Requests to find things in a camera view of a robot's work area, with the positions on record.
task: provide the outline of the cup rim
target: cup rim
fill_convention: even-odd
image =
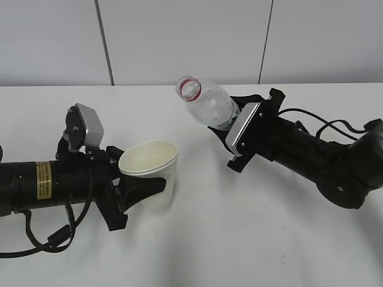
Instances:
[[[165,142],[167,144],[171,144],[175,150],[176,150],[176,153],[175,155],[170,158],[168,161],[162,163],[162,164],[159,164],[157,166],[154,166],[154,167],[151,167],[149,169],[144,169],[144,170],[139,170],[139,171],[128,171],[128,170],[124,170],[120,167],[120,163],[121,163],[121,158],[129,151],[131,151],[132,149],[140,146],[140,145],[143,145],[143,144],[148,144],[148,143],[152,143],[152,142]],[[164,139],[152,139],[152,140],[149,140],[149,141],[145,141],[145,142],[140,142],[134,146],[131,146],[130,148],[128,148],[123,154],[122,156],[120,157],[120,160],[118,161],[118,169],[121,171],[121,173],[125,174],[125,175],[132,175],[132,176],[144,176],[144,175],[149,175],[151,173],[154,173],[154,172],[157,172],[159,170],[162,170],[162,169],[165,169],[167,168],[168,166],[170,166],[173,162],[175,162],[178,158],[178,155],[180,154],[178,148],[174,145],[174,143],[170,142],[170,141],[166,141]]]

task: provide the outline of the bottle cap opening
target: bottle cap opening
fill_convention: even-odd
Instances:
[[[201,84],[197,79],[185,76],[178,80],[175,90],[182,100],[190,102],[199,97]]]

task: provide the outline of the robotic arm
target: robotic arm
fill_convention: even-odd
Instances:
[[[234,125],[228,132],[209,127],[222,141],[234,159],[227,165],[241,172],[251,158],[258,154],[269,161],[276,161],[304,176],[317,185],[321,194],[332,203],[358,209],[372,190],[383,186],[383,122],[367,123],[360,139],[349,136],[333,122],[327,122],[313,113],[301,109],[286,109],[279,112],[285,95],[274,88],[270,98],[259,95],[232,97],[242,108]],[[301,122],[292,123],[280,117],[288,111],[312,115],[325,125],[312,136]],[[351,145],[326,142],[320,133],[331,127],[356,140]]]
[[[163,191],[163,178],[135,178],[120,173],[118,161],[123,151],[114,146],[100,149],[103,135],[104,128],[95,110],[78,103],[68,109],[56,160],[0,164],[0,216],[23,213],[26,234],[35,246],[28,251],[0,253],[0,258],[64,251],[91,201],[95,201],[110,231],[124,229],[124,212],[128,208]],[[76,220],[71,207],[74,203],[85,203]],[[58,205],[65,205],[69,223],[41,244],[31,231],[30,209]],[[68,239],[69,243],[61,246]]]

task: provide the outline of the white wall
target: white wall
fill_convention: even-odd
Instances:
[[[114,82],[258,83],[272,0],[99,0]],[[260,83],[381,82],[383,1],[274,0]],[[0,0],[0,86],[110,85],[92,0]]]
[[[271,0],[100,0],[114,82],[259,77]]]
[[[275,0],[262,84],[383,81],[383,1]]]
[[[109,84],[93,1],[0,1],[0,86]]]

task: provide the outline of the black cable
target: black cable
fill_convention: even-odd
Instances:
[[[75,231],[76,231],[76,226],[75,226],[75,218],[74,218],[74,213],[73,213],[73,208],[71,206],[71,203],[69,200],[66,201],[65,203],[65,209],[66,213],[68,215],[68,221],[69,221],[69,232],[70,232],[70,239],[69,242],[64,245],[64,246],[59,246],[59,247],[51,247],[51,241],[48,241],[46,244],[40,243],[36,237],[34,236],[32,230],[31,230],[31,218],[32,218],[32,213],[30,210],[20,210],[20,213],[23,213],[25,215],[25,232],[31,241],[31,243],[40,251],[45,251],[48,253],[59,253],[64,250],[66,250],[70,244],[73,241]]]
[[[89,210],[90,204],[92,202],[92,197],[93,197],[93,175],[92,175],[91,169],[89,169],[89,192],[88,192],[88,196],[86,198],[83,210],[81,211],[81,213],[78,216],[78,218],[76,219],[76,221],[74,221],[73,209],[70,206],[70,204],[69,204],[69,206],[70,206],[69,207],[69,212],[68,212],[68,208],[67,208],[68,219],[69,219],[69,217],[72,218],[72,216],[69,213],[72,213],[72,215],[73,215],[73,220],[71,220],[71,219],[69,220],[69,228],[71,228],[73,231],[75,231],[76,227],[79,226],[79,224],[85,218],[85,216],[86,216],[86,214],[87,214],[87,212]],[[31,211],[30,210],[20,210],[19,212],[23,213],[25,218],[26,218],[26,230],[27,230],[27,228],[29,226],[30,232],[27,233],[27,236],[28,236],[29,240],[31,241],[32,244],[34,244],[35,246],[38,246],[38,247],[35,247],[35,248],[32,248],[32,249],[28,249],[28,250],[25,250],[25,251],[0,253],[0,259],[25,257],[25,256],[36,254],[36,253],[38,253],[40,251],[45,251],[44,250],[45,248],[52,248],[52,246],[51,246],[52,242],[48,241],[45,244],[41,244],[36,239],[36,237],[33,235],[32,231],[31,231],[31,218],[32,218]]]
[[[314,118],[316,118],[317,120],[321,121],[322,123],[328,125],[328,127],[331,127],[332,129],[336,130],[338,133],[348,137],[349,139],[352,139],[353,141],[356,141],[357,138],[349,135],[348,133],[345,133],[343,130],[337,128],[336,126],[334,126],[333,124],[329,123],[328,121],[326,121],[325,119],[321,118],[319,115],[315,115],[313,114],[312,112],[309,112],[309,111],[306,111],[304,109],[299,109],[299,108],[290,108],[290,109],[284,109],[283,111],[280,111],[278,113],[278,115],[281,115],[281,114],[284,114],[285,112],[302,112],[306,115],[310,115]]]
[[[368,132],[367,130],[356,130],[356,129],[354,129],[354,128],[349,124],[349,122],[347,122],[346,120],[333,120],[333,121],[331,121],[331,122],[325,124],[324,126],[322,126],[322,127],[317,131],[315,137],[316,137],[317,139],[319,139],[320,136],[321,136],[321,134],[322,134],[322,132],[323,132],[326,128],[328,128],[330,124],[334,124],[334,123],[342,123],[342,124],[344,124],[344,125],[346,126],[346,128],[347,128],[349,131],[351,131],[352,133],[356,133],[356,134],[360,134],[360,135],[361,135],[361,134],[363,134],[363,133],[367,133],[367,132]]]

